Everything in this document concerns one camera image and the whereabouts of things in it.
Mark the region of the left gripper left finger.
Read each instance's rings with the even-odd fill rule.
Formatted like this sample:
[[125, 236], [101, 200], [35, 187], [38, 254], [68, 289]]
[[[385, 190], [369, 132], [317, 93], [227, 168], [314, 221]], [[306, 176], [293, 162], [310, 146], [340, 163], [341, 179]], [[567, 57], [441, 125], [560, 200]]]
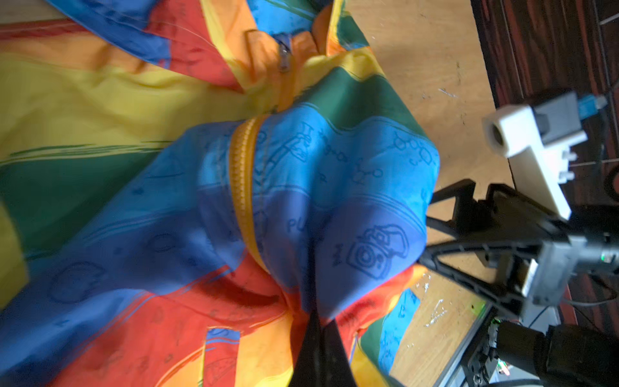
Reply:
[[319, 386], [322, 382], [321, 369], [321, 335], [322, 326], [317, 308], [316, 291], [316, 258], [313, 238], [308, 242], [306, 285], [309, 289], [307, 306], [309, 307], [309, 322], [303, 338], [298, 358], [293, 368], [293, 376], [289, 386]]

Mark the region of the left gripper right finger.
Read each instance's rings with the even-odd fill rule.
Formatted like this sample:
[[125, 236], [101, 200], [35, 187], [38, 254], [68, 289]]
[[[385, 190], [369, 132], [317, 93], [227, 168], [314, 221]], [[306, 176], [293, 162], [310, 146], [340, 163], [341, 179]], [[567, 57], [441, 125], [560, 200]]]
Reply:
[[335, 320], [322, 331], [322, 386], [357, 387]]

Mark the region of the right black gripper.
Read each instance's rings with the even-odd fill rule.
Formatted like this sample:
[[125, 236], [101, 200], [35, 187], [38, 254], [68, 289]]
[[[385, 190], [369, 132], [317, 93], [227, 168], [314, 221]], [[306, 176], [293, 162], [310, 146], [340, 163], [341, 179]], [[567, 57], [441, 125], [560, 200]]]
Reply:
[[[454, 199], [448, 220], [426, 217], [427, 227], [452, 237], [488, 223], [488, 210], [475, 200], [476, 183], [464, 179], [433, 193], [430, 205]], [[418, 262], [491, 303], [500, 314], [519, 318], [530, 306], [556, 306], [577, 274], [618, 273], [618, 209], [578, 206], [567, 219], [507, 185], [492, 184], [485, 200], [493, 225], [480, 241], [428, 245]], [[487, 282], [441, 261], [473, 253], [496, 261]]]

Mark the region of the rainbow striped zip jacket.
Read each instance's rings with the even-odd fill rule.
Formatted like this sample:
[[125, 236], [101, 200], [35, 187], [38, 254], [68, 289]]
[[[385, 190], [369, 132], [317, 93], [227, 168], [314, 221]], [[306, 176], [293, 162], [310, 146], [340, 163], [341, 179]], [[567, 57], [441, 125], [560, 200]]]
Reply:
[[1, 25], [2, 385], [289, 386], [310, 238], [396, 385], [440, 162], [346, 3], [53, 7]]

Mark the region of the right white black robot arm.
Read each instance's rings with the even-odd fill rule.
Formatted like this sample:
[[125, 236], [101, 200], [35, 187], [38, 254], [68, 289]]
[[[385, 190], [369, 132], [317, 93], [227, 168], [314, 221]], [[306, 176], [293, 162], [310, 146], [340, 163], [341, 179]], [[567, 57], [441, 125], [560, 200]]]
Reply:
[[504, 185], [492, 184], [483, 199], [464, 179], [434, 193], [451, 199], [449, 220], [427, 226], [449, 236], [426, 247], [420, 263], [485, 301], [480, 325], [457, 356], [464, 385], [490, 386], [501, 361], [531, 375], [537, 386], [615, 386], [616, 337], [576, 325], [545, 332], [522, 324], [534, 306], [565, 303], [570, 280], [595, 282], [618, 273], [618, 209], [578, 206], [568, 218]]

